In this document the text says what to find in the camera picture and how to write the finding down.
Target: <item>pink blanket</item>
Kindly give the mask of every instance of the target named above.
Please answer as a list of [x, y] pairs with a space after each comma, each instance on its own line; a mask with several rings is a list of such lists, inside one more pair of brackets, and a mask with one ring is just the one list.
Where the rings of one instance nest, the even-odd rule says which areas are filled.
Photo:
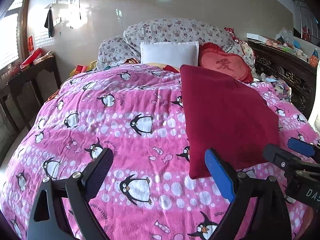
[[[270, 85], [259, 83], [252, 88], [279, 114], [282, 148], [288, 150], [289, 137], [318, 142], [303, 115], [280, 101]], [[229, 202], [212, 178], [188, 176], [180, 91], [179, 73], [143, 64], [81, 73], [67, 80], [59, 95], [41, 108], [5, 172], [1, 210], [17, 234], [26, 239], [30, 210], [43, 177], [64, 179], [83, 171], [103, 147], [109, 147], [113, 165], [89, 204], [111, 239], [208, 239]], [[286, 186], [283, 171], [269, 163], [245, 171], [260, 179], [274, 175], [283, 189]], [[288, 211], [292, 233], [297, 233], [306, 205], [288, 201], [294, 202], [288, 203]], [[67, 215], [81, 239], [72, 213]], [[249, 221], [246, 218], [238, 237], [244, 235]]]

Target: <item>penguin print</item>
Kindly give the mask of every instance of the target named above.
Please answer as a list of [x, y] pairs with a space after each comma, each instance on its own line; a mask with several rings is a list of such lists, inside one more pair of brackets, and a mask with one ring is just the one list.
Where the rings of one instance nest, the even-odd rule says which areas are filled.
[[38, 128], [42, 129], [44, 127], [45, 118], [42, 117], [38, 122]]
[[135, 130], [139, 135], [141, 135], [142, 132], [150, 133], [152, 134], [152, 120], [153, 116], [142, 116], [139, 117], [142, 114], [137, 115], [135, 118], [133, 118], [130, 122], [130, 126], [133, 130]]
[[148, 73], [151, 73], [153, 76], [160, 77], [161, 71], [148, 71]]
[[97, 82], [91, 81], [91, 82], [89, 82], [88, 84], [86, 84], [82, 89], [83, 89], [84, 91], [86, 91], [86, 90], [88, 90], [88, 89], [91, 89], [91, 88], [93, 88], [93, 86], [94, 86], [96, 83], [97, 83]]
[[58, 176], [59, 165], [60, 162], [54, 161], [53, 157], [46, 160], [43, 163], [43, 169], [45, 174], [52, 179], [56, 179]]
[[284, 110], [282, 110], [276, 106], [275, 106], [275, 108], [276, 108], [276, 114], [279, 114], [280, 116], [285, 116]]
[[302, 114], [298, 114], [297, 121], [298, 122], [306, 122], [307, 119]]
[[204, 217], [204, 222], [197, 226], [197, 231], [195, 233], [188, 234], [188, 236], [199, 236], [202, 240], [208, 240], [216, 230], [218, 224], [210, 221], [203, 212], [201, 212], [201, 214]]
[[178, 106], [181, 106], [183, 108], [182, 96], [177, 97], [176, 100], [175, 101], [171, 101], [171, 103], [173, 103], [175, 105], [178, 105]]
[[79, 114], [78, 113], [73, 113], [69, 114], [68, 117], [64, 120], [64, 124], [68, 128], [76, 127], [79, 122]]
[[43, 139], [43, 137], [44, 137], [44, 133], [43, 133], [43, 131], [42, 132], [40, 132], [40, 133], [38, 133], [37, 135], [36, 135], [36, 143], [39, 143], [39, 142], [41, 142], [42, 141], [42, 139]]
[[24, 169], [23, 172], [20, 172], [18, 175], [16, 175], [16, 178], [18, 179], [18, 185], [21, 191], [26, 190], [27, 180], [24, 176]]
[[115, 97], [111, 94], [104, 95], [104, 96], [97, 98], [97, 99], [101, 100], [105, 107], [113, 106], [116, 101]]
[[304, 137], [303, 137], [303, 135], [302, 135], [301, 133], [299, 133], [299, 131], [297, 131], [297, 132], [298, 132], [298, 139], [299, 139], [300, 141], [306, 142], [305, 139], [304, 139]]
[[17, 216], [15, 216], [14, 219], [11, 219], [10, 223], [12, 224], [16, 234], [19, 236], [19, 238], [22, 239], [22, 234], [21, 234], [20, 228], [18, 227], [18, 224], [17, 224]]
[[190, 162], [190, 153], [189, 153], [189, 151], [190, 151], [190, 146], [187, 146], [187, 147], [185, 147], [185, 148], [183, 149], [183, 153], [181, 153], [181, 154], [176, 154], [176, 155], [179, 156], [179, 157], [186, 158], [186, 160], [187, 160], [188, 162]]
[[134, 200], [148, 202], [151, 205], [149, 178], [132, 179], [133, 176], [134, 174], [120, 182], [121, 192], [136, 206]]
[[100, 144], [99, 138], [97, 143], [90, 146], [90, 149], [84, 149], [86, 152], [90, 153], [91, 158], [94, 160], [99, 157], [100, 153], [103, 151], [103, 147]]
[[131, 75], [128, 73], [128, 71], [122, 72], [117, 75], [119, 75], [123, 80], [126, 80], [126, 81], [128, 81], [131, 78]]
[[58, 111], [61, 111], [62, 108], [63, 108], [63, 100], [59, 101], [59, 103], [57, 104]]

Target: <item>window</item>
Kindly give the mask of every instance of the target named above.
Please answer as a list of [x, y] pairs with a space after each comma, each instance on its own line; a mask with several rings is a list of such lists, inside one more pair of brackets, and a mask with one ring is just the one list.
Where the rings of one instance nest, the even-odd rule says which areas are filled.
[[14, 0], [0, 20], [0, 69], [21, 58], [19, 55], [20, 11], [23, 0]]

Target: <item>blue gripper pad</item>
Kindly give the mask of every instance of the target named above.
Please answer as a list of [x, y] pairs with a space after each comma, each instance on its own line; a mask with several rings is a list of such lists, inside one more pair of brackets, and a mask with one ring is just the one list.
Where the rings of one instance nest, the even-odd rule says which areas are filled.
[[204, 162], [215, 183], [217, 184], [221, 195], [224, 198], [228, 199], [230, 203], [232, 203], [232, 201], [236, 197], [236, 194], [233, 191], [233, 182], [221, 163], [215, 157], [212, 150], [208, 149], [205, 151]]
[[288, 140], [288, 148], [306, 157], [312, 157], [316, 154], [313, 145], [300, 141], [296, 138], [290, 138]]

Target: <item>black towel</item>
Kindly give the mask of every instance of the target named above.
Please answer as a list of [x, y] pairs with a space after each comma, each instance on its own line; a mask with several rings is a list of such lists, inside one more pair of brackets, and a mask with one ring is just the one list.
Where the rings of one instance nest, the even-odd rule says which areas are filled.
[[47, 15], [47, 19], [45, 20], [45, 24], [44, 24], [45, 28], [48, 28], [49, 31], [49, 38], [54, 36], [54, 28], [53, 28], [53, 19], [52, 19], [52, 11], [51, 11], [51, 7], [48, 11], [48, 15]]

